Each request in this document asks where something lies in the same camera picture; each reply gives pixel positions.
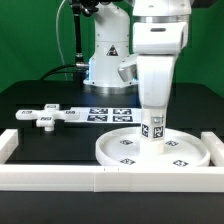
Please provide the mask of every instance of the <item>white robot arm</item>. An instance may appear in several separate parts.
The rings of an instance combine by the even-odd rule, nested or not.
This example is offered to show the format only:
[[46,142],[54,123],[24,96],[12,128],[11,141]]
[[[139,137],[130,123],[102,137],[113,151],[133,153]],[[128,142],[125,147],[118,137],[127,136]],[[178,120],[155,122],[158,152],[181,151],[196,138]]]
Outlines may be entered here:
[[178,54],[187,45],[190,0],[136,0],[133,50],[142,105],[142,155],[163,153],[166,110]]

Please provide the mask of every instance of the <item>white frame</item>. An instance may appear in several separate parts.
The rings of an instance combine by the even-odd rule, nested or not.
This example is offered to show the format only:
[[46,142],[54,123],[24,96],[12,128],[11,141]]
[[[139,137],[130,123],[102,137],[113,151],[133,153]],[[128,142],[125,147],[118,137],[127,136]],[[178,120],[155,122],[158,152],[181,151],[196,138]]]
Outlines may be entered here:
[[18,131],[0,136],[1,191],[224,192],[224,144],[211,132],[202,141],[215,167],[129,168],[4,164],[18,146]]

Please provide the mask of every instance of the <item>black table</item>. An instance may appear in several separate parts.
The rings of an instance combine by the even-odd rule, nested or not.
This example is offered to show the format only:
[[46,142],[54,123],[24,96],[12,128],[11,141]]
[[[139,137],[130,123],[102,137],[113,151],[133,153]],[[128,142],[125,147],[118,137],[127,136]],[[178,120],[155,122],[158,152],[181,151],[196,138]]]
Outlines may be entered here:
[[[0,94],[0,128],[17,128],[20,146],[7,163],[97,165],[95,140],[104,132],[126,125],[76,124],[57,121],[46,135],[35,122],[17,121],[19,109],[43,109],[58,103],[78,107],[140,107],[135,93],[105,96],[88,93],[72,82],[23,81]],[[200,137],[201,131],[224,136],[224,99],[202,85],[174,84],[167,127]],[[41,148],[48,146],[43,154]],[[79,147],[85,150],[80,153]],[[0,192],[0,223],[223,223],[221,193],[93,193]]]

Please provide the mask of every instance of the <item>white round tray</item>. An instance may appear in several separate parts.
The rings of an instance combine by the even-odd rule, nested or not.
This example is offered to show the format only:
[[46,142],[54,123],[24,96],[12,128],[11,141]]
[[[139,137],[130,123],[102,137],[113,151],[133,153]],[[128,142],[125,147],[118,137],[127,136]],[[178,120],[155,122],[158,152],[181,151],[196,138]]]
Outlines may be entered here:
[[163,154],[145,158],[140,153],[140,127],[122,128],[102,135],[96,141],[96,158],[103,166],[194,167],[208,166],[210,153],[192,135],[165,130]]

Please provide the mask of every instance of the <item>green backdrop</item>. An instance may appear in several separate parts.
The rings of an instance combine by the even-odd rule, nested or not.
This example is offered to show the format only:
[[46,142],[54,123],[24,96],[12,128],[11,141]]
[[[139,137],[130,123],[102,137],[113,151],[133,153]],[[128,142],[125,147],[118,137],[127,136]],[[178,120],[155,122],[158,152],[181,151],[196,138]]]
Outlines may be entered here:
[[[61,65],[55,19],[62,0],[2,0],[0,3],[0,91],[20,80],[37,80]],[[125,2],[119,3],[131,14]],[[85,60],[94,52],[93,18],[82,17]],[[75,40],[68,3],[60,19],[66,63],[74,62]],[[51,79],[64,79],[57,75]],[[179,57],[174,82],[201,83],[224,97],[224,1],[193,9],[188,47]]]

